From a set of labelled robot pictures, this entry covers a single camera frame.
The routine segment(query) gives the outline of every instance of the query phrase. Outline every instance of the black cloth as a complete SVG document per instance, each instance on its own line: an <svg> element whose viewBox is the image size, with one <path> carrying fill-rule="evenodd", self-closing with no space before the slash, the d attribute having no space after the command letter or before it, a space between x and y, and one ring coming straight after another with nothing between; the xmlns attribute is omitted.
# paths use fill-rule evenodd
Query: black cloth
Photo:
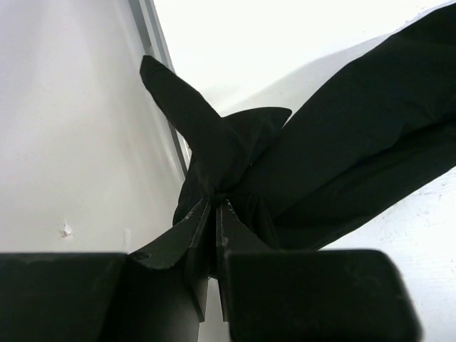
<svg viewBox="0 0 456 342"><path fill-rule="evenodd" d="M227 197L269 246L318 249L456 165L456 5L349 63L283 128L285 108L220 118L150 56L140 74L193 151L174 224Z"/></svg>

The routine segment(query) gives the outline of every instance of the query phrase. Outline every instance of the white wall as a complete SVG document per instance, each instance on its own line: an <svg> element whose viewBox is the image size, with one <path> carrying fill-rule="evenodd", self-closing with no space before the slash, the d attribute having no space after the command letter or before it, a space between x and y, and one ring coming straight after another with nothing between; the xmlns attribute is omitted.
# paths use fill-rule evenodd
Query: white wall
<svg viewBox="0 0 456 342"><path fill-rule="evenodd" d="M389 33L453 1L155 0L175 70L222 114L298 109ZM328 248L374 248L398 265L426 341L456 341L456 170ZM200 341L228 341L209 283Z"/></svg>
<svg viewBox="0 0 456 342"><path fill-rule="evenodd" d="M168 229L183 176L128 2L2 0L0 46L0 251L132 251Z"/></svg>

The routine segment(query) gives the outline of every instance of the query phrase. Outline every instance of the white surface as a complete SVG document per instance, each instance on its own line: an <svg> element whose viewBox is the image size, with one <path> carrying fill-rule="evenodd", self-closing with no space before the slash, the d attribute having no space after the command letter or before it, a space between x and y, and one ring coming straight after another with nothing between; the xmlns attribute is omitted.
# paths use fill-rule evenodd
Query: white surface
<svg viewBox="0 0 456 342"><path fill-rule="evenodd" d="M296 110L385 35L450 2L155 0L176 72L222 115L265 105ZM455 202L453 170L329 247L387 252L428 342L456 341ZM212 281L200 341L229 340L217 294Z"/></svg>
<svg viewBox="0 0 456 342"><path fill-rule="evenodd" d="M183 180L126 0L0 2L0 251L132 251Z"/></svg>

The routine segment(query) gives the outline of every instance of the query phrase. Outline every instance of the small white speck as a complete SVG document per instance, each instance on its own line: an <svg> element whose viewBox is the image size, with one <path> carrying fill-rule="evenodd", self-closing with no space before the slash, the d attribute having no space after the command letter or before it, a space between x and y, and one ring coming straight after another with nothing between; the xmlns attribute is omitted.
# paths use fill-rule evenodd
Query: small white speck
<svg viewBox="0 0 456 342"><path fill-rule="evenodd" d="M63 230L59 230L61 239L71 239L73 237L73 230L68 223L65 223Z"/></svg>

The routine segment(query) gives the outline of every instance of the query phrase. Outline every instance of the black fabric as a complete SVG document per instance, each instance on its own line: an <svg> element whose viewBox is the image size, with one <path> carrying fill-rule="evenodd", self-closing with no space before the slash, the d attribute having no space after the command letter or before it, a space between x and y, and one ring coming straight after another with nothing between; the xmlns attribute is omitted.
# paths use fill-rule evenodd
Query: black fabric
<svg viewBox="0 0 456 342"><path fill-rule="evenodd" d="M456 164L456 5L349 63L282 130L289 110L221 119L152 57L141 76L193 151L175 223L227 196L270 246L317 249Z"/></svg>

